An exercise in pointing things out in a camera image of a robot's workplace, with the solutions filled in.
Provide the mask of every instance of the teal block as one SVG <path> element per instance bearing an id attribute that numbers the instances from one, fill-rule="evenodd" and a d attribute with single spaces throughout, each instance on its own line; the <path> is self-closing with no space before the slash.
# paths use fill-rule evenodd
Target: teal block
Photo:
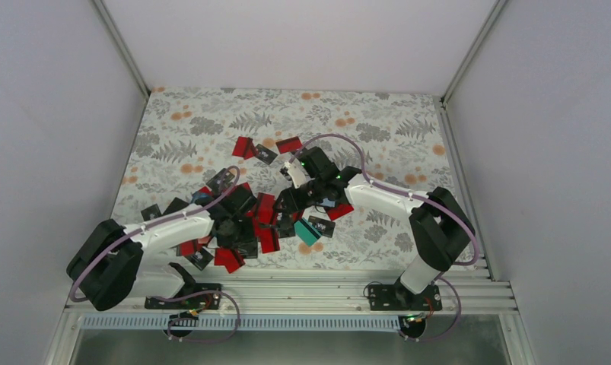
<path id="1" fill-rule="evenodd" d="M 305 219 L 300 219 L 298 222 L 294 223 L 294 231 L 298 238 L 303 240 L 308 246 L 312 246 L 321 238 L 321 232 Z"/>

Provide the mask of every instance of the black cable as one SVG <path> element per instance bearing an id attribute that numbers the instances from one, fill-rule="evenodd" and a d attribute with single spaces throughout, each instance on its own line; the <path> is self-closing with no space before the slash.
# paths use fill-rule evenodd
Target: black cable
<path id="1" fill-rule="evenodd" d="M 370 286 L 370 284 L 379 284 L 379 285 L 383 285 L 381 284 L 379 281 L 371 281 L 369 283 L 366 284 L 366 286 L 364 287 L 364 298 L 366 299 L 370 299 L 370 297 L 368 295 L 366 295 L 366 289 Z"/>

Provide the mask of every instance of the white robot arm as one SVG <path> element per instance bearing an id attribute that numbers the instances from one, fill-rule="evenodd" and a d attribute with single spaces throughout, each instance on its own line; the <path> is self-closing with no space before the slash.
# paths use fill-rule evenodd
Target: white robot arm
<path id="1" fill-rule="evenodd" d="M 408 221 L 418 255 L 396 282 L 396 285 L 405 288 L 402 289 L 404 291 L 420 294 L 455 262 L 469 244 L 468 237 L 454 220 L 412 198 L 413 194 L 420 195 L 441 204 L 468 224 L 466 215 L 446 189 L 410 192 L 410 198 L 406 198 L 387 191 L 388 187 L 399 187 L 383 182 L 380 185 L 386 189 L 376 187 L 374 181 L 366 180 L 359 169 L 346 167 L 339 171 L 319 148 L 307 150 L 299 160 L 311 179 L 304 179 L 296 163 L 286 166 L 285 175 L 290 176 L 293 186 L 281 192 L 276 202 L 281 204 L 275 209 L 292 214 L 327 198 L 371 208 L 402 222 Z M 98 310 L 109 309 L 126 297 L 173 297 L 184 284 L 181 274 L 168 265 L 140 264 L 188 240 L 212 235 L 219 246 L 231 248 L 236 242 L 247 239 L 249 234 L 253 235 L 253 228 L 250 233 L 247 227 L 250 222 L 244 223 L 242 219 L 256 204 L 251 192 L 240 187 L 232 190 L 217 205 L 211 206 L 209 202 L 213 202 L 212 197 L 207 197 L 205 202 L 198 201 L 197 205 L 187 206 L 175 213 L 173 218 L 159 217 L 141 224 L 122 227 L 113 220 L 102 222 L 68 265 L 68 276 L 78 280 L 90 262 L 101 260 L 80 284 L 81 291 Z M 194 214 L 199 205 L 211 207 Z M 97 257 L 99 252 L 120 237 L 140 229 L 141 233 L 125 240 L 116 252 Z"/>

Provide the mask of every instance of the table surface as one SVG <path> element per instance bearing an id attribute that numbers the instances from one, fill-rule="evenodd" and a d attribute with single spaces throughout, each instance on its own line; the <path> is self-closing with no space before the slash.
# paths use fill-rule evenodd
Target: table surface
<path id="1" fill-rule="evenodd" d="M 269 166 L 256 158 L 243 160 L 231 156 L 237 138 L 253 138 L 278 153 L 275 143 L 281 139 L 298 136 L 305 142 L 322 133 L 357 141 L 368 157 L 368 172 L 377 179 L 406 189 L 443 186 L 454 192 L 429 95 L 159 87 L 148 101 L 113 218 L 137 223 L 140 210 L 150 205 L 164 211 L 175 197 L 189 200 L 232 164 L 254 193 L 278 195 L 289 186 L 279 172 L 289 154 Z M 360 166 L 358 154 L 344 141 L 323 139 L 315 145 L 339 168 Z M 304 217 L 310 215 L 326 217 L 313 209 Z M 408 223 L 370 208 L 338 219 L 333 238 L 322 237 L 312 247 L 298 237 L 281 239 L 280 246 L 278 252 L 246 260 L 246 267 L 404 269 L 417 255 Z M 459 260 L 470 255 L 465 250 Z"/>

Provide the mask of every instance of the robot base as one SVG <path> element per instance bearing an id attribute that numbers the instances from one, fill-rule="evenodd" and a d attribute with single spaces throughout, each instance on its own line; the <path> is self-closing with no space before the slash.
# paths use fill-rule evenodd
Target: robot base
<path id="1" fill-rule="evenodd" d="M 222 285 L 214 284 L 214 283 L 195 283 L 192 288 L 192 293 L 197 293 L 198 291 L 203 291 L 203 290 L 222 290 Z M 181 293 L 182 293 L 182 296 L 191 294 L 186 291 L 181 292 Z M 144 303 L 144 308 L 146 309 L 190 310 L 190 309 L 196 309 L 196 308 L 202 307 L 203 305 L 205 305 L 208 302 L 209 299 L 211 299 L 211 303 L 205 309 L 210 309 L 210 310 L 219 309 L 220 308 L 220 297 L 216 299 L 211 294 L 209 294 L 209 296 L 210 298 L 207 298 L 206 296 L 199 296 L 199 297 L 182 300 L 181 302 L 175 302 L 175 303 L 162 302 L 160 300 L 156 300 L 153 298 L 146 298 L 146 301 Z"/>
<path id="2" fill-rule="evenodd" d="M 370 284 L 368 285 L 368 299 L 370 300 L 370 310 L 378 311 L 404 311 L 421 310 L 429 311 L 428 300 L 430 300 L 434 311 L 442 310 L 440 290 L 437 285 L 428 285 L 420 294 L 411 296 L 412 299 L 402 303 L 396 295 L 395 285 Z"/>

